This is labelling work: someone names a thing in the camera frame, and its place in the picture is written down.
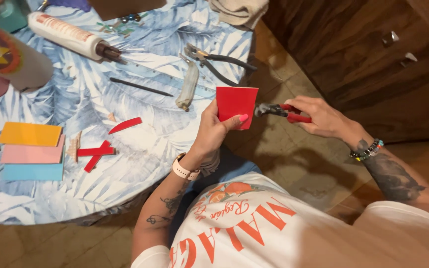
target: black-handled pliers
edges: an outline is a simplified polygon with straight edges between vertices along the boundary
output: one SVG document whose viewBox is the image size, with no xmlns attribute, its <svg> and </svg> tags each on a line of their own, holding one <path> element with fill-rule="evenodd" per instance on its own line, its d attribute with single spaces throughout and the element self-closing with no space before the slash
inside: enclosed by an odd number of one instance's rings
<svg viewBox="0 0 429 268">
<path fill-rule="evenodd" d="M 247 64 L 243 61 L 240 61 L 238 59 L 229 57 L 229 56 L 223 56 L 223 55 L 214 55 L 214 54 L 208 54 L 205 51 L 202 51 L 201 49 L 197 48 L 196 46 L 187 43 L 186 47 L 184 48 L 184 52 L 185 54 L 192 58 L 195 59 L 197 61 L 200 62 L 200 66 L 203 67 L 204 65 L 206 65 L 206 67 L 208 67 L 208 69 L 219 79 L 221 80 L 223 83 L 229 85 L 229 86 L 235 86 L 235 87 L 239 87 L 239 85 L 231 80 L 229 80 L 228 78 L 226 78 L 225 76 L 223 76 L 222 74 L 220 74 L 214 67 L 213 65 L 207 61 L 207 60 L 213 60 L 213 61 L 219 61 L 219 62 L 226 62 L 226 63 L 231 63 L 231 64 L 236 64 L 238 66 L 241 66 L 243 68 L 245 68 L 246 70 L 251 70 L 251 71 L 255 71 L 257 70 L 257 67 Z"/>
</svg>

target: brown cardboard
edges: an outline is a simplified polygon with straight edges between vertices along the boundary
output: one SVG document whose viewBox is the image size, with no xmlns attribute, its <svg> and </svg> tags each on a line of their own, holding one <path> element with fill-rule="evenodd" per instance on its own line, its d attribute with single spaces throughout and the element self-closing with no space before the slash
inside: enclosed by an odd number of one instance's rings
<svg viewBox="0 0 429 268">
<path fill-rule="evenodd" d="M 166 0 L 88 0 L 103 21 L 158 9 Z"/>
</svg>

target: watch strap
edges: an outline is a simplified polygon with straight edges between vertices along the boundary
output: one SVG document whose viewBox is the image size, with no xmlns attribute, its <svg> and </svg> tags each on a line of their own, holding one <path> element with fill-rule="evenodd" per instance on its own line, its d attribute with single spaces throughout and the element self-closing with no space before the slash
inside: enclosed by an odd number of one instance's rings
<svg viewBox="0 0 429 268">
<path fill-rule="evenodd" d="M 198 177 L 198 174 L 200 174 L 199 169 L 195 170 L 195 171 L 189 171 L 189 170 L 184 169 L 180 165 L 180 162 L 178 162 L 178 159 L 176 159 L 173 162 L 172 169 L 178 176 L 185 178 L 187 180 L 190 180 L 190 181 L 196 179 L 196 177 Z"/>
</svg>

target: cabinet handle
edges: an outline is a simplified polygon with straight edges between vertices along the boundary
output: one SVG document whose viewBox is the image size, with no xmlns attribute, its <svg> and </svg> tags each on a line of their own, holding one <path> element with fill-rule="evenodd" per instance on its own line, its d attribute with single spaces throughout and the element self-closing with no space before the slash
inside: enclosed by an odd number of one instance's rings
<svg viewBox="0 0 429 268">
<path fill-rule="evenodd" d="M 400 62 L 400 64 L 406 68 L 417 61 L 418 59 L 412 53 L 408 52 L 405 54 L 405 58 Z"/>
<path fill-rule="evenodd" d="M 391 31 L 390 33 L 382 37 L 383 46 L 385 46 L 386 48 L 393 45 L 393 43 L 398 40 L 400 40 L 400 38 L 398 38 L 398 35 L 396 35 L 394 31 Z"/>
</svg>

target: tablecloth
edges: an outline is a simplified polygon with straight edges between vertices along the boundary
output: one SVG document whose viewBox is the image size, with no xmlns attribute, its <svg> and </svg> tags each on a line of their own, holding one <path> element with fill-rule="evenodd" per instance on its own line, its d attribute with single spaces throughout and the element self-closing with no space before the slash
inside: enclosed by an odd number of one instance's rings
<svg viewBox="0 0 429 268">
<path fill-rule="evenodd" d="M 40 1 L 29 0 L 33 9 Z M 183 78 L 187 64 L 178 54 L 187 42 L 210 53 L 247 61 L 253 33 L 218 21 L 204 0 L 169 0 L 161 9 L 142 14 L 140 25 L 128 37 L 100 32 L 101 21 L 92 9 L 49 7 L 46 13 L 102 36 L 137 64 Z M 134 78 L 113 63 L 96 63 L 64 49 L 24 28 L 17 38 L 47 55 L 54 66 L 50 82 L 37 91 L 20 93 L 11 86 L 0 98 L 0 132 L 6 121 L 60 125 L 69 140 L 82 131 L 81 148 L 99 147 L 108 140 L 117 154 L 103 156 L 86 173 L 89 157 L 75 163 L 65 155 L 63 180 L 3 181 L 0 178 L 0 224 L 32 225 L 53 222 L 92 223 L 140 201 L 142 193 L 165 177 L 173 159 L 187 151 L 196 136 L 201 112 L 209 104 L 197 97 L 187 113 L 175 106 L 175 98 L 112 83 L 109 76 Z M 223 75 L 240 81 L 244 70 L 232 64 L 214 63 Z M 205 84 L 223 85 L 206 68 Z M 145 86 L 167 87 L 138 78 Z M 174 95 L 179 89 L 164 88 Z M 141 117 L 143 123 L 108 135 L 117 122 Z M 4 168 L 0 164 L 0 175 Z"/>
</svg>

